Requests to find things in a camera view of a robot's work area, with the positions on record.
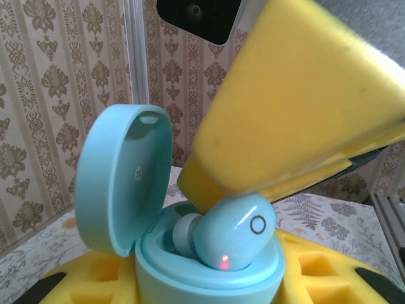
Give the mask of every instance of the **yellow foam holder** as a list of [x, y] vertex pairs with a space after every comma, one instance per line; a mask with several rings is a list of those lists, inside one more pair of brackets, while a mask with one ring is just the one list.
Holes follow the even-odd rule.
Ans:
[[[358, 267], [377, 270], [288, 232], [276, 229], [276, 236], [286, 269], [272, 304], [387, 303], [355, 271]], [[46, 277], [57, 272], [66, 277], [40, 304], [141, 304], [133, 255], [120, 258], [92, 251]]]
[[138, 304], [135, 257], [120, 258], [92, 251], [46, 275], [66, 277], [40, 304]]
[[405, 71], [312, 0], [271, 0], [204, 117], [178, 185], [193, 203], [204, 198], [192, 194], [200, 193], [197, 176], [212, 186], [206, 204], [253, 191], [278, 198], [404, 133]]
[[388, 303], [356, 272], [372, 267], [291, 233], [276, 230], [285, 273], [272, 304]]

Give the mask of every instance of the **earbud charging case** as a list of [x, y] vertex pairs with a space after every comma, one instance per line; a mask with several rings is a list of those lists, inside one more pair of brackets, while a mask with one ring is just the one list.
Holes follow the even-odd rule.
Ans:
[[141, 304], [269, 304], [285, 270], [275, 234], [252, 264], [238, 271], [211, 269], [175, 253], [174, 225], [197, 210], [189, 202], [162, 209], [171, 149], [165, 110], [117, 104], [101, 113], [76, 177], [76, 217], [84, 243], [121, 257], [135, 252], [134, 288]]

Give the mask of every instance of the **earbud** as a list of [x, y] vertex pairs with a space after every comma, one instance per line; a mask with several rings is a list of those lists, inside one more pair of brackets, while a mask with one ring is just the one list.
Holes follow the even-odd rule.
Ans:
[[223, 198], [202, 216], [182, 217], [173, 229], [173, 242], [183, 256], [198, 258], [218, 270], [240, 270], [270, 242], [276, 216], [259, 193]]

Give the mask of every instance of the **earbud silicone tip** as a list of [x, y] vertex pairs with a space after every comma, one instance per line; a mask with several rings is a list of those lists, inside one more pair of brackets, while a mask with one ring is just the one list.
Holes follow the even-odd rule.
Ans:
[[178, 220], [173, 228], [173, 243], [178, 253], [183, 257], [198, 258], [192, 240], [192, 233], [202, 217], [198, 213], [189, 213]]

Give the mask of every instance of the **black camera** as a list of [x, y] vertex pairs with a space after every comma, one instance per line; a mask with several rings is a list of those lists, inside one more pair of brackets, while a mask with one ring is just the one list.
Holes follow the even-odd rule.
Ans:
[[157, 11], [165, 22], [222, 45], [236, 26], [244, 3], [244, 0], [157, 0]]

